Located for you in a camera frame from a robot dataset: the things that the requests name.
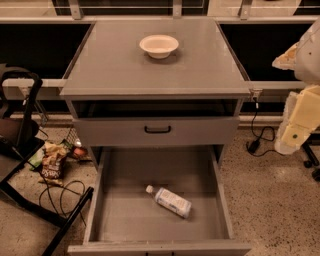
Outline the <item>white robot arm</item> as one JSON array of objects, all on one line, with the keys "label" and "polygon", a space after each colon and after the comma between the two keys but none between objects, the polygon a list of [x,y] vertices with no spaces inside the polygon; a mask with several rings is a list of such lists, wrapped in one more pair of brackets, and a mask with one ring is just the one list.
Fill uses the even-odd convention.
[{"label": "white robot arm", "polygon": [[293,70],[295,78],[306,84],[300,93],[289,93],[276,134],[274,149],[290,155],[320,126],[320,18],[272,66]]}]

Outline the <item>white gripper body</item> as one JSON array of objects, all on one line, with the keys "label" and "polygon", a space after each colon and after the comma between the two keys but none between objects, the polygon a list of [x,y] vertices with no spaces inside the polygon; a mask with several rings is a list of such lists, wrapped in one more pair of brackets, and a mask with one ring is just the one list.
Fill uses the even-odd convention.
[{"label": "white gripper body", "polygon": [[290,92],[284,106],[282,122],[279,125],[274,143],[276,152],[282,155],[293,154],[298,146],[295,142],[295,130],[290,126],[289,119],[297,103],[297,93]]}]

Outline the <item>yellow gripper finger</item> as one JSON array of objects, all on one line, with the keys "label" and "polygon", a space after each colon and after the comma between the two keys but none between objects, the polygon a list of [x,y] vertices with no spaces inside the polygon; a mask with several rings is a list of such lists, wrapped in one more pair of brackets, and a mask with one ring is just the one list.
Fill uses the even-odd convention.
[{"label": "yellow gripper finger", "polygon": [[320,126],[320,86],[307,86],[297,93],[297,103],[289,119],[295,130],[295,142],[298,149]]}]

